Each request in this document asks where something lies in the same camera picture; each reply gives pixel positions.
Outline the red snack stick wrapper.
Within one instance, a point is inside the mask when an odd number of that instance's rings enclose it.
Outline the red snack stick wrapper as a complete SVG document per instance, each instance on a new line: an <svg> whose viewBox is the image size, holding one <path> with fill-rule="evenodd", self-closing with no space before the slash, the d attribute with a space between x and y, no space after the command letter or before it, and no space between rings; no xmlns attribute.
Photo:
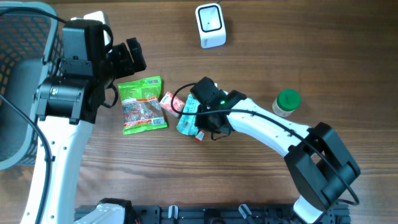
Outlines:
<svg viewBox="0 0 398 224"><path fill-rule="evenodd" d="M199 130L199 132L195 135L195 140L198 142L202 142L204 136L205 136L205 131Z"/></svg>

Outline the mint green wipes pack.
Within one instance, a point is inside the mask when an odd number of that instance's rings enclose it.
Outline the mint green wipes pack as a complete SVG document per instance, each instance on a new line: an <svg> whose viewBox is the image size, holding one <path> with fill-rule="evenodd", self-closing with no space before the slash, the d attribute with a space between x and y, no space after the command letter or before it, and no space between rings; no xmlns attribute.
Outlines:
<svg viewBox="0 0 398 224"><path fill-rule="evenodd" d="M200 103L198 100L194 99L192 94L189 94L183 112L196 113L198 111L199 105ZM199 132L199 129L195 126L195 121L196 116L194 115L181 115L177 125L177 130L184 135L196 136Z"/></svg>

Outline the green gummy candy bag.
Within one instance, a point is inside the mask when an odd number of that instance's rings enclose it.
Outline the green gummy candy bag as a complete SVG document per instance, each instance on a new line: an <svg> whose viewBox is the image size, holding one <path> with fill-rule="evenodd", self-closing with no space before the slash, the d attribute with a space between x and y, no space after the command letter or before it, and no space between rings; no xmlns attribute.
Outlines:
<svg viewBox="0 0 398 224"><path fill-rule="evenodd" d="M118 84L124 115L123 134L136 134L167 127L159 103L160 76Z"/></svg>

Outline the red white tissue pack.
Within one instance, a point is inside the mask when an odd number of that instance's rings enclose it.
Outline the red white tissue pack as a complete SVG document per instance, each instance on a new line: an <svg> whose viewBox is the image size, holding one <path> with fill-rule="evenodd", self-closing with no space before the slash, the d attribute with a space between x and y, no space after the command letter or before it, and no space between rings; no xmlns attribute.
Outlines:
<svg viewBox="0 0 398 224"><path fill-rule="evenodd" d="M172 101L173 94L167 92L164 97L160 100L160 106L168 111L170 114L178 118L180 115L172 109L172 106L179 112L182 112L185 107L185 103L178 97L175 97Z"/></svg>

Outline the green lid stock jar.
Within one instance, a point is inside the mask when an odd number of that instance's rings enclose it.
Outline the green lid stock jar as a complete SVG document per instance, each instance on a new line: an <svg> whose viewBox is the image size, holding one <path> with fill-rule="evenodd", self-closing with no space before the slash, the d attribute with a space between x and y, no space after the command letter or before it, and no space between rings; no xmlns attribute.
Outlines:
<svg viewBox="0 0 398 224"><path fill-rule="evenodd" d="M280 117L290 116L301 104L299 92L292 89L282 90L272 104L273 112Z"/></svg>

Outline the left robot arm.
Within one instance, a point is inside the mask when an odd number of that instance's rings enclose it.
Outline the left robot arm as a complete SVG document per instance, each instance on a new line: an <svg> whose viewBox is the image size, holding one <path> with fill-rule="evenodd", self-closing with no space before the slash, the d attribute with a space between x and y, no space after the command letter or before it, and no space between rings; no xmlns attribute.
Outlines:
<svg viewBox="0 0 398 224"><path fill-rule="evenodd" d="M35 94L37 157L23 223L72 223L81 159L105 92L118 78L145 70L140 43L106 42L100 21L67 21L57 71Z"/></svg>

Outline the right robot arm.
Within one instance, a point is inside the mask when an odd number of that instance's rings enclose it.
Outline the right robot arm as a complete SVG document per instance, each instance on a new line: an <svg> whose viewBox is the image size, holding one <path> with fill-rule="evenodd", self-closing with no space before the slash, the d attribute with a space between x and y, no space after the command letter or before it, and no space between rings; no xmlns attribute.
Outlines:
<svg viewBox="0 0 398 224"><path fill-rule="evenodd" d="M261 108L245 94L219 89L208 77L193 84L198 100L196 126L211 133L247 134L278 153L286 163L300 197L293 204L300 221L315 223L353 192L359 165L336 131L326 123L297 124Z"/></svg>

